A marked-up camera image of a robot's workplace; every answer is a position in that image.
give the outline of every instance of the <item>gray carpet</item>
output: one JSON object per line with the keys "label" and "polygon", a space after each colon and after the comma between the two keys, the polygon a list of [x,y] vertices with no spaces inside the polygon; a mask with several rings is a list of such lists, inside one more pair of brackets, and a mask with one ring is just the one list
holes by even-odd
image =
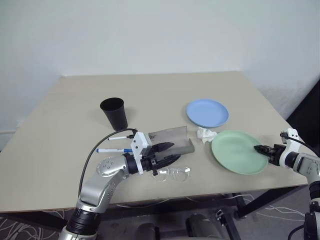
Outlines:
{"label": "gray carpet", "polygon": [[[262,192],[251,192],[254,197],[258,197]],[[298,192],[276,202],[273,204],[275,207],[288,207],[294,210],[298,210],[302,213],[309,211],[309,189],[304,187]],[[209,218],[213,224],[217,227],[221,236],[225,239],[228,238],[227,231],[222,227],[218,221],[214,219],[212,209],[203,209],[201,211],[184,211],[172,214],[160,214],[160,215],[147,215],[140,217],[128,217],[118,220],[103,221],[99,228],[99,239],[104,240],[132,240],[133,235],[139,225],[144,223],[153,223],[160,228],[161,232],[165,232],[166,235],[174,231],[179,231],[181,234],[185,234],[185,221],[186,219],[194,214],[203,214]],[[282,214],[276,210],[260,210],[259,213],[288,218],[293,220],[303,220],[304,218],[298,214]],[[66,213],[66,218],[69,218],[72,211]],[[1,227],[8,227],[12,225],[14,221],[7,220],[5,224]],[[246,219],[239,221],[235,220],[235,224],[239,231],[242,240],[286,240],[288,238],[289,232],[295,227],[303,224],[303,221],[291,221],[278,218],[271,218],[256,213],[250,214]],[[0,240],[5,240],[10,228],[7,230],[0,231]],[[49,236],[52,231],[45,230],[43,236]],[[27,240],[30,236],[26,232],[20,233],[15,240]],[[47,240],[58,239],[58,234],[54,234],[52,237],[47,238]],[[303,239],[303,230],[297,232],[292,240]]]}

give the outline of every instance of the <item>table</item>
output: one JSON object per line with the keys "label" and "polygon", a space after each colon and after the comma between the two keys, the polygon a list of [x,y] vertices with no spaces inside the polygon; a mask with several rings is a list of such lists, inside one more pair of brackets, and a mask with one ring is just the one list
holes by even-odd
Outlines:
{"label": "table", "polygon": [[[75,206],[89,151],[113,132],[99,108],[100,102],[110,97],[124,100],[130,128],[148,133],[187,125],[195,146],[194,153],[173,164],[191,169],[186,181],[157,182],[149,173],[136,174],[118,185],[111,204],[307,183],[291,169],[271,164],[256,175],[232,173],[212,158],[208,144],[197,139],[197,126],[187,118],[185,108],[193,100],[210,98],[230,112],[229,121],[215,131],[239,130],[264,145],[281,143],[279,134],[289,124],[241,72],[68,76],[56,83],[0,153],[0,212]],[[129,143],[129,139],[112,141],[102,147],[123,148]],[[309,153],[304,147],[300,150]],[[92,157],[84,180],[104,156]]]}

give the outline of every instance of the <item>crumpled paper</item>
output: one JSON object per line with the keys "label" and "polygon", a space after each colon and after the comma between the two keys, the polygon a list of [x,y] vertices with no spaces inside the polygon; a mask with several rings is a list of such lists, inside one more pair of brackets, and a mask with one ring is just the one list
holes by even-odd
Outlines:
{"label": "crumpled paper", "polygon": [[217,132],[216,131],[211,131],[207,128],[203,128],[203,127],[198,127],[198,131],[196,132],[196,136],[198,137],[198,139],[201,139],[203,144],[205,144],[206,142],[211,142],[216,136],[217,136]]}

